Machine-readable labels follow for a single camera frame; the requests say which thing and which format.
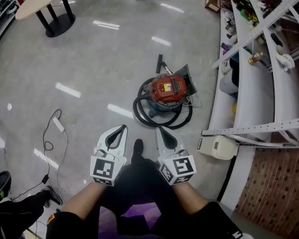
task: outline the sticker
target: sticker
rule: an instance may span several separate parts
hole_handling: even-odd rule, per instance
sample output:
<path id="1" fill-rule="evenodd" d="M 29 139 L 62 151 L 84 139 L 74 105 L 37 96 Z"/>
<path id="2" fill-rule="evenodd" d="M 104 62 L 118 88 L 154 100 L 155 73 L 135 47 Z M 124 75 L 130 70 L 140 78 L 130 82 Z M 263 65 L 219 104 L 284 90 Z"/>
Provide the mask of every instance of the sticker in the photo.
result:
<path id="1" fill-rule="evenodd" d="M 183 177 L 179 177 L 179 178 L 177 178 L 177 180 L 174 182 L 174 184 L 187 182 L 187 181 L 189 181 L 189 179 L 190 179 L 192 176 L 193 176 L 193 175 L 190 174 L 190 175 L 186 175 L 186 176 L 183 176 Z"/>
<path id="2" fill-rule="evenodd" d="M 171 171 L 169 171 L 165 164 L 161 167 L 160 172 L 165 177 L 166 181 L 170 182 L 173 179 Z"/>
<path id="3" fill-rule="evenodd" d="M 46 223 L 47 225 L 49 225 L 49 223 L 51 222 L 51 220 L 53 220 L 55 218 L 54 214 L 52 214 L 50 216 L 50 218 L 48 219 L 48 222 Z"/>
<path id="4" fill-rule="evenodd" d="M 171 86 L 170 83 L 165 83 L 165 84 L 164 84 L 164 89 L 165 89 L 165 91 L 170 91 L 170 86 Z"/>
<path id="5" fill-rule="evenodd" d="M 194 171 L 188 157 L 175 159 L 173 160 L 173 162 L 176 169 L 176 173 L 178 175 L 184 173 L 191 173 Z"/>
<path id="6" fill-rule="evenodd" d="M 113 174 L 113 168 L 114 168 L 113 161 L 97 159 L 93 174 L 96 176 L 111 178 Z"/>

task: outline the plastic container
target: plastic container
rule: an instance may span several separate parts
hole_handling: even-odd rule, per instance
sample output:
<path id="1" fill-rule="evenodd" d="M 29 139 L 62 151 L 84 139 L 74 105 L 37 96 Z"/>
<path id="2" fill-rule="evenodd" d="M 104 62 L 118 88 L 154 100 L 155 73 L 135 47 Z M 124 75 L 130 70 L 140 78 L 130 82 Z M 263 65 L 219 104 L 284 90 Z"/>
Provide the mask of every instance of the plastic container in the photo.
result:
<path id="1" fill-rule="evenodd" d="M 198 152 L 217 159 L 230 160 L 237 155 L 238 146 L 233 139 L 222 135 L 202 138 Z"/>

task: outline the label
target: label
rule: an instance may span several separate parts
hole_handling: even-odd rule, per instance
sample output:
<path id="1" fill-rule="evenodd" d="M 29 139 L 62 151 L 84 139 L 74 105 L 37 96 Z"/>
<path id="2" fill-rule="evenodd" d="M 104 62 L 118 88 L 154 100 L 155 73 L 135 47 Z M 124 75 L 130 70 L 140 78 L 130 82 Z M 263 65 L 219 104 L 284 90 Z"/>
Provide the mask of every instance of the label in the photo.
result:
<path id="1" fill-rule="evenodd" d="M 170 91 L 171 83 L 166 83 L 164 84 L 164 90 L 165 91 Z"/>

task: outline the table base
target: table base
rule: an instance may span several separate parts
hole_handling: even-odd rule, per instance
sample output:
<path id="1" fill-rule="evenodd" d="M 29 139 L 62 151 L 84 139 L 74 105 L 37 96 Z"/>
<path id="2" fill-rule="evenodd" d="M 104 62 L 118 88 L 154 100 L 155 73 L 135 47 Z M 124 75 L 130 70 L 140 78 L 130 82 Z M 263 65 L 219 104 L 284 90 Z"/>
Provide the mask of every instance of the table base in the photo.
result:
<path id="1" fill-rule="evenodd" d="M 62 14 L 58 16 L 58 20 L 53 20 L 49 26 L 51 27 L 54 34 L 52 34 L 50 31 L 46 30 L 45 34 L 47 37 L 57 37 L 63 33 L 65 33 L 67 30 L 70 29 L 70 27 L 75 22 L 75 15 L 73 14 L 74 21 L 70 21 L 68 14 Z"/>

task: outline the cable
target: cable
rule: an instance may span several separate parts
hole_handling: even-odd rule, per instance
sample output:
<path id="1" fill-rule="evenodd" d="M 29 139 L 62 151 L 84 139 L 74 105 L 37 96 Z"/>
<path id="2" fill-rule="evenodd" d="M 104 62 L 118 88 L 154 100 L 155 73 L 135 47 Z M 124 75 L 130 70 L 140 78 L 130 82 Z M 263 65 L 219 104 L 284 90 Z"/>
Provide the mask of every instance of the cable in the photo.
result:
<path id="1" fill-rule="evenodd" d="M 61 118 L 62 111 L 61 111 L 61 109 L 57 109 L 57 110 L 52 114 L 52 116 L 50 117 L 50 119 L 49 119 L 49 121 L 48 121 L 48 125 L 46 126 L 46 128 L 45 128 L 45 130 L 44 130 L 44 132 L 43 132 L 43 137 L 42 137 L 42 138 L 43 138 L 43 149 L 44 149 L 43 154 L 44 154 L 45 159 L 46 159 L 46 161 L 47 161 L 47 163 L 48 163 L 48 172 L 47 172 L 47 174 L 43 177 L 42 181 L 41 181 L 39 184 L 37 184 L 37 185 L 34 186 L 33 188 L 28 189 L 26 192 L 20 194 L 20 195 L 17 196 L 16 198 L 13 198 L 12 201 L 15 200 L 15 199 L 17 199 L 18 197 L 24 195 L 25 193 L 27 193 L 27 192 L 30 191 L 31 189 L 36 188 L 36 187 L 39 186 L 41 183 L 46 184 L 47 180 L 49 179 L 49 173 L 50 173 L 50 161 L 49 161 L 48 157 L 46 156 L 45 151 L 46 151 L 46 150 L 47 150 L 47 151 L 53 150 L 54 146 L 53 146 L 53 144 L 52 144 L 50 141 L 45 141 L 45 140 L 44 140 L 44 137 L 45 137 L 45 133 L 46 133 L 46 131 L 47 131 L 48 128 L 49 128 L 49 125 L 50 125 L 50 122 L 51 122 L 52 118 L 54 117 L 54 115 L 55 115 L 57 112 L 60 112 L 60 115 L 57 117 L 57 119 L 59 120 L 59 119 Z M 47 148 L 47 147 L 46 147 L 46 145 L 47 145 L 48 143 L 51 145 L 50 148 Z"/>
<path id="2" fill-rule="evenodd" d="M 44 224 L 43 222 L 41 222 L 41 221 L 37 221 L 37 222 L 40 222 L 40 223 L 42 223 L 42 224 Z M 47 225 L 46 224 L 44 224 L 46 227 L 47 227 Z"/>
<path id="3" fill-rule="evenodd" d="M 49 166 L 47 175 L 49 175 L 49 173 L 50 173 L 50 161 L 49 161 L 49 159 L 47 158 L 47 156 L 46 156 L 46 154 L 45 154 L 45 151 L 46 151 L 46 150 L 47 150 L 47 151 L 53 150 L 54 146 L 53 146 L 53 144 L 52 144 L 50 141 L 44 141 L 44 136 L 45 136 L 46 131 L 47 131 L 48 128 L 49 128 L 49 125 L 50 125 L 50 122 L 51 122 L 52 118 L 54 117 L 54 115 L 55 115 L 57 112 L 60 112 L 60 115 L 59 115 L 59 117 L 57 117 L 57 119 L 59 120 L 59 119 L 61 118 L 62 111 L 61 111 L 61 109 L 57 109 L 57 110 L 52 114 L 52 116 L 50 117 L 50 119 L 49 119 L 49 121 L 48 121 L 48 125 L 46 126 L 46 128 L 45 128 L 45 130 L 44 130 L 44 132 L 43 132 L 43 149 L 44 149 L 43 154 L 44 154 L 44 156 L 45 156 L 45 158 L 46 158 L 46 161 L 48 162 L 48 166 Z M 49 143 L 49 144 L 51 145 L 51 148 L 49 148 L 49 149 L 46 148 L 46 144 L 47 144 L 47 143 Z"/>
<path id="4" fill-rule="evenodd" d="M 64 151 L 64 155 L 63 155 L 61 164 L 59 165 L 58 171 L 57 171 L 57 173 L 56 173 L 56 185 L 59 187 L 59 195 L 60 195 L 60 198 L 61 198 L 62 201 L 65 203 L 65 201 L 64 201 L 64 199 L 63 199 L 63 197 L 62 197 L 62 195 L 61 195 L 61 191 L 62 191 L 63 193 L 65 193 L 65 194 L 69 194 L 69 193 L 70 193 L 70 190 L 69 190 L 67 187 L 64 187 L 64 186 L 60 187 L 60 185 L 59 185 L 59 181 L 58 181 L 60 167 L 61 167 L 61 165 L 62 165 L 62 163 L 63 163 L 63 161 L 64 161 L 65 154 L 66 154 L 66 150 L 68 149 L 68 145 L 69 145 L 69 139 L 68 139 L 68 136 L 66 135 L 65 130 L 63 131 L 63 133 L 64 133 L 64 135 L 65 135 L 65 137 L 66 137 L 66 147 L 65 147 L 65 151 Z"/>
<path id="5" fill-rule="evenodd" d="M 34 189 L 34 188 L 36 188 L 36 187 L 37 187 L 37 186 L 39 186 L 41 183 L 42 183 L 42 182 L 40 182 L 38 185 L 34 186 L 33 188 L 30 188 L 30 189 L 28 189 L 26 192 L 30 191 L 31 189 Z M 20 197 L 20 196 L 24 195 L 26 192 L 24 192 L 24 193 L 22 193 L 22 194 L 18 195 L 16 198 L 13 198 L 11 201 L 13 202 L 15 199 L 17 199 L 18 197 Z"/>

